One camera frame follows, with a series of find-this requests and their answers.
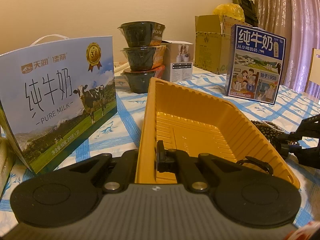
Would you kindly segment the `orange plastic tray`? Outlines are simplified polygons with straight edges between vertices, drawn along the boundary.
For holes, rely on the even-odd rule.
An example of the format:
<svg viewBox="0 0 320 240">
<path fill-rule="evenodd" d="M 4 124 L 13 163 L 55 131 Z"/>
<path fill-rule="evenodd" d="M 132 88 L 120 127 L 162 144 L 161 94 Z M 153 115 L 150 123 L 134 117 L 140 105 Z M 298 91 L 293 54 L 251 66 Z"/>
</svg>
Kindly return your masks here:
<svg viewBox="0 0 320 240">
<path fill-rule="evenodd" d="M 139 184 L 174 184 L 157 171 L 157 141 L 191 157 L 210 153 L 231 162 L 254 157 L 269 163 L 276 177 L 300 182 L 271 143 L 235 104 L 207 93 L 151 78 L 136 171 Z"/>
</svg>

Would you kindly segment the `cream wooden chair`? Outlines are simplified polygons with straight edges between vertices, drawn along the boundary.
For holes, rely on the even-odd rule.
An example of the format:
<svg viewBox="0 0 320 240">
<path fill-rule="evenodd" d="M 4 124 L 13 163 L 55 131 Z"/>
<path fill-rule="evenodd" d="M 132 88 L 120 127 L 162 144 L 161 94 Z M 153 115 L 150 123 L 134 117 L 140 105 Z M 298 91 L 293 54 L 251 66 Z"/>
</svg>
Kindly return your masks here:
<svg viewBox="0 0 320 240">
<path fill-rule="evenodd" d="M 306 87 L 304 89 L 305 93 L 308 90 L 310 82 L 319 85 L 319 49 L 316 48 L 312 49 L 310 68 L 306 82 Z"/>
</svg>

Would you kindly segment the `dark blue milk carton box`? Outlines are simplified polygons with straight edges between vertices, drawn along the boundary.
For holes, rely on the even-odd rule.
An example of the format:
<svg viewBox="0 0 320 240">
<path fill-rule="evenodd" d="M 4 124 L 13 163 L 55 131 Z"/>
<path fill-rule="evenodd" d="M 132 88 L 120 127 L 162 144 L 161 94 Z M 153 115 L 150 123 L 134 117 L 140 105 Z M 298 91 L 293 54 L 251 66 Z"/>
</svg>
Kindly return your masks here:
<svg viewBox="0 0 320 240">
<path fill-rule="evenodd" d="M 226 76 L 227 96 L 274 105 L 284 66 L 285 37 L 235 24 Z"/>
</svg>

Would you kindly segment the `light blue milk carton box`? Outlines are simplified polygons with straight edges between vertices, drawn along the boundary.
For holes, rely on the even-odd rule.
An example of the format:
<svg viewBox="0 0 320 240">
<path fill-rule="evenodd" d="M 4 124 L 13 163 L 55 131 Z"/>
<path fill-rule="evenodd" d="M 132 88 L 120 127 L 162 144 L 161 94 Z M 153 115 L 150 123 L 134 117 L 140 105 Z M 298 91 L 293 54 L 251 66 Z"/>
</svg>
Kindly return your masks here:
<svg viewBox="0 0 320 240">
<path fill-rule="evenodd" d="M 1 55 L 1 127 L 34 174 L 54 170 L 117 112 L 111 36 Z"/>
</svg>

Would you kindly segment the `pink shiny curtain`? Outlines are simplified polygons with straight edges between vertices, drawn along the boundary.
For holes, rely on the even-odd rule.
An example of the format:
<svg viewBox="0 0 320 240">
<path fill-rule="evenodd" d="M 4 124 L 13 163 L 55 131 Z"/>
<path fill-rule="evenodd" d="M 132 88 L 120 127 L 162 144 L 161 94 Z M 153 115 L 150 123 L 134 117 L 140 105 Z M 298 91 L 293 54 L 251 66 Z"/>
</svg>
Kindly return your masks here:
<svg viewBox="0 0 320 240">
<path fill-rule="evenodd" d="M 313 49 L 319 48 L 319 0 L 255 0 L 259 27 L 287 39 L 281 84 L 319 98 L 308 80 Z"/>
</svg>

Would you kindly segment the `black handbag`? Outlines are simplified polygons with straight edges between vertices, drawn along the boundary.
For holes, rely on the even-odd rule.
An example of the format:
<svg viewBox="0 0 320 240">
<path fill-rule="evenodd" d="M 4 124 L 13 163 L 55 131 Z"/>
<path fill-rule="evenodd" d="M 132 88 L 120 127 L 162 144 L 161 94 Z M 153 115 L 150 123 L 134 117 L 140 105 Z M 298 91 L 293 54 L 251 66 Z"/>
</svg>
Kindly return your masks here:
<svg viewBox="0 0 320 240">
<path fill-rule="evenodd" d="M 253 27 L 258 26 L 258 18 L 255 12 L 255 5 L 252 0 L 233 0 L 235 4 L 240 5 L 244 11 L 245 22 Z"/>
</svg>

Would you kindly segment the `brown cardboard box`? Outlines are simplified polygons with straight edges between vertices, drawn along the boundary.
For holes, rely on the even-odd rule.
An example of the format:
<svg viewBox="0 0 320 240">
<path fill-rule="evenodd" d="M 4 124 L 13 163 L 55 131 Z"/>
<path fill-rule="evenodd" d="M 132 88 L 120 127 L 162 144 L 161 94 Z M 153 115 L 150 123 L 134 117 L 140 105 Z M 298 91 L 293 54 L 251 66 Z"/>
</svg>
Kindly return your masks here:
<svg viewBox="0 0 320 240">
<path fill-rule="evenodd" d="M 226 15 L 195 16 L 195 67 L 214 74 L 227 73 L 231 28 L 235 24 L 250 26 Z"/>
</svg>

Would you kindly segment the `bottom black instant noodle bowl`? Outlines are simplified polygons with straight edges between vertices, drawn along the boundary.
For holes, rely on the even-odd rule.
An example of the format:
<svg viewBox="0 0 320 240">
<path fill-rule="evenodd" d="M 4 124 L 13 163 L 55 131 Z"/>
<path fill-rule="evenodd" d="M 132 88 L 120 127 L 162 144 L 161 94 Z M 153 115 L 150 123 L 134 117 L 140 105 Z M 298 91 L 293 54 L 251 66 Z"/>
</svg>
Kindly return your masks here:
<svg viewBox="0 0 320 240">
<path fill-rule="evenodd" d="M 161 65 L 159 67 L 146 70 L 134 72 L 130 68 L 123 70 L 122 75 L 127 80 L 131 92 L 141 94 L 147 93 L 149 89 L 150 79 L 152 77 L 161 79 L 164 73 L 165 66 Z"/>
</svg>

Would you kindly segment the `black instant noodle bowl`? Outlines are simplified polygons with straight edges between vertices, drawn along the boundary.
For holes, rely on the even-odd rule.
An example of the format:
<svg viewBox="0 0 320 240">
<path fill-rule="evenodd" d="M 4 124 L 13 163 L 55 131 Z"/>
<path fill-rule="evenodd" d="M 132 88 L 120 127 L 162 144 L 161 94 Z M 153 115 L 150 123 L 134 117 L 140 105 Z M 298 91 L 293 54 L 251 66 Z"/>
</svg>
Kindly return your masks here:
<svg viewBox="0 0 320 240">
<path fill-rule="evenodd" d="M 129 47 L 159 46 L 162 42 L 165 25 L 152 21 L 136 21 L 118 27 Z"/>
<path fill-rule="evenodd" d="M 127 80 L 131 92 L 141 94 L 147 93 L 149 89 L 150 79 L 152 77 L 161 79 L 164 73 L 165 66 L 161 65 L 159 67 L 146 70 L 134 72 L 130 68 L 123 70 L 122 75 Z"/>
<path fill-rule="evenodd" d="M 159 67 L 163 64 L 166 46 L 131 47 L 124 48 L 130 68 L 134 72 L 142 72 Z"/>
</svg>

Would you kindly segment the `yellow plastic bag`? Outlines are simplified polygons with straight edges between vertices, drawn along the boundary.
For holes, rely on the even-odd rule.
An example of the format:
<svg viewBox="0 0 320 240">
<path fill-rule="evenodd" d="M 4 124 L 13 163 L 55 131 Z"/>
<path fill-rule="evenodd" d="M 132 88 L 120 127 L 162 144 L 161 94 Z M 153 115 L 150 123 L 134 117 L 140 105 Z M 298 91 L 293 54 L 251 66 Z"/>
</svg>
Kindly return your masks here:
<svg viewBox="0 0 320 240">
<path fill-rule="evenodd" d="M 220 4 L 213 10 L 213 15 L 223 15 L 245 22 L 244 10 L 235 3 Z"/>
</svg>

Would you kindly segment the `small white product box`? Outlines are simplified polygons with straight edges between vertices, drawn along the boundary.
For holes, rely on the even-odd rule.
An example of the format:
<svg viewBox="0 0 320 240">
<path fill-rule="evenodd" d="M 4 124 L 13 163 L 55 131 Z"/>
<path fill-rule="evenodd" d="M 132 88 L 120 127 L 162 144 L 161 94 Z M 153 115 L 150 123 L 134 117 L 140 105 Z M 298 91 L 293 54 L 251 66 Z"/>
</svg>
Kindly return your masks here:
<svg viewBox="0 0 320 240">
<path fill-rule="evenodd" d="M 169 82 L 191 80 L 194 45 L 186 41 L 162 41 L 162 44 L 166 46 L 162 79 Z"/>
</svg>

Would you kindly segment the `middle black instant noodle bowl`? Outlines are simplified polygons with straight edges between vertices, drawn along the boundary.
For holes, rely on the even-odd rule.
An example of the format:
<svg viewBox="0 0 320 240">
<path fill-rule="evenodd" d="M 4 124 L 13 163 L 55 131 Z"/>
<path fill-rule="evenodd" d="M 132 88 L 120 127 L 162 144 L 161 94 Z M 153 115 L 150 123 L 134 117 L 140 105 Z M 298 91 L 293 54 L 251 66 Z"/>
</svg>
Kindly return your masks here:
<svg viewBox="0 0 320 240">
<path fill-rule="evenodd" d="M 159 67 L 163 64 L 166 46 L 131 47 L 124 48 L 130 68 L 134 72 L 142 72 Z"/>
</svg>

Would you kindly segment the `top black instant noodle bowl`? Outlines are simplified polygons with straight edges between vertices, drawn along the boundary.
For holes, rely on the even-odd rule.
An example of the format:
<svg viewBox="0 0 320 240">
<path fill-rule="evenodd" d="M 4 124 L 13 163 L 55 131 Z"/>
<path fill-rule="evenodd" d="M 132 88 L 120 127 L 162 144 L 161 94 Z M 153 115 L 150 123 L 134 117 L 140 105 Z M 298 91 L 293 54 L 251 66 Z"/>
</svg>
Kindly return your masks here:
<svg viewBox="0 0 320 240">
<path fill-rule="evenodd" d="M 152 21 L 136 21 L 118 27 L 129 47 L 159 46 L 162 42 L 165 25 Z"/>
</svg>

